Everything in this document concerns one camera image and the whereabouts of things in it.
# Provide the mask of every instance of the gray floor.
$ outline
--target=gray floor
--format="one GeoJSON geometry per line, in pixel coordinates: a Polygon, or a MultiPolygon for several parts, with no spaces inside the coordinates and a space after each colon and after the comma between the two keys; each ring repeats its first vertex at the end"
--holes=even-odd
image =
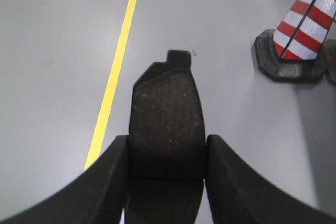
{"type": "MultiPolygon", "coordinates": [[[[0,0],[0,220],[82,173],[127,1],[0,0]]],[[[274,83],[251,50],[294,1],[138,0],[104,149],[128,133],[142,72],[168,49],[189,50],[206,133],[336,216],[336,89],[274,83]]],[[[211,223],[206,197],[196,223],[211,223]]]]}

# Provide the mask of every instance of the textured rubber surface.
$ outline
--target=textured rubber surface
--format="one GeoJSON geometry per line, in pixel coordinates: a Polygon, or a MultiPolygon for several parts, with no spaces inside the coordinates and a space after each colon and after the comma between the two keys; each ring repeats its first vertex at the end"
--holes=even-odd
{"type": "Polygon", "coordinates": [[[254,47],[259,70],[273,81],[317,82],[323,77],[327,65],[322,57],[316,60],[282,60],[273,43],[274,30],[268,29],[255,40],[254,47]]]}
{"type": "Polygon", "coordinates": [[[125,211],[126,224],[193,224],[203,181],[135,179],[125,211]]]}
{"type": "Polygon", "coordinates": [[[130,118],[132,175],[203,179],[205,132],[200,99],[186,51],[169,51],[133,89],[130,118]]]}
{"type": "Polygon", "coordinates": [[[220,136],[207,140],[206,188],[214,224],[335,224],[248,166],[220,136]]]}
{"type": "Polygon", "coordinates": [[[324,42],[321,55],[323,55],[328,65],[328,71],[325,73],[327,80],[336,86],[336,39],[324,42]]]}
{"type": "Polygon", "coordinates": [[[71,184],[2,224],[119,224],[127,186],[127,136],[118,136],[71,184]]]}

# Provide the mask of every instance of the traffic cone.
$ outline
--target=traffic cone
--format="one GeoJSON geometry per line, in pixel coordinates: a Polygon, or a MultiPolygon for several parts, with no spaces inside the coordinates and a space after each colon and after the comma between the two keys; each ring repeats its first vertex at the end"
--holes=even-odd
{"type": "Polygon", "coordinates": [[[327,70],[319,57],[336,13],[336,0],[296,0],[276,30],[255,40],[259,70],[275,81],[318,81],[327,70]]]}

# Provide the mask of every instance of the yellow floor marking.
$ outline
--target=yellow floor marking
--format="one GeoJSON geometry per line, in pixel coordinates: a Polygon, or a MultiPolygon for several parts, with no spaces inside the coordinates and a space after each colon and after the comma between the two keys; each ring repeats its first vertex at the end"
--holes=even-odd
{"type": "Polygon", "coordinates": [[[119,41],[117,45],[117,50],[114,55],[114,60],[109,76],[109,80],[105,89],[105,94],[103,97],[103,102],[101,104],[99,116],[97,119],[96,128],[93,133],[93,138],[89,150],[89,154],[85,163],[85,168],[89,168],[100,156],[101,148],[103,145],[103,140],[106,132],[106,127],[108,124],[110,111],[113,104],[115,90],[117,88],[119,75],[122,67],[122,61],[125,55],[126,44],[133,20],[133,14],[137,0],[129,0],[125,18],[122,23],[122,28],[119,36],[119,41]]]}

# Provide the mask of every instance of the black rubber base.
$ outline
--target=black rubber base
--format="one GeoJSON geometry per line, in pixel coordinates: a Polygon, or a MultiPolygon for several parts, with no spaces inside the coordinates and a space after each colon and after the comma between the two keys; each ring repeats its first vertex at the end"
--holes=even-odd
{"type": "Polygon", "coordinates": [[[318,56],[316,60],[282,60],[279,58],[273,42],[273,29],[260,34],[254,47],[259,70],[273,81],[317,82],[327,70],[325,60],[318,56]]]}
{"type": "Polygon", "coordinates": [[[336,86],[336,39],[330,39],[324,42],[321,53],[328,65],[328,71],[325,73],[327,80],[336,86]]]}

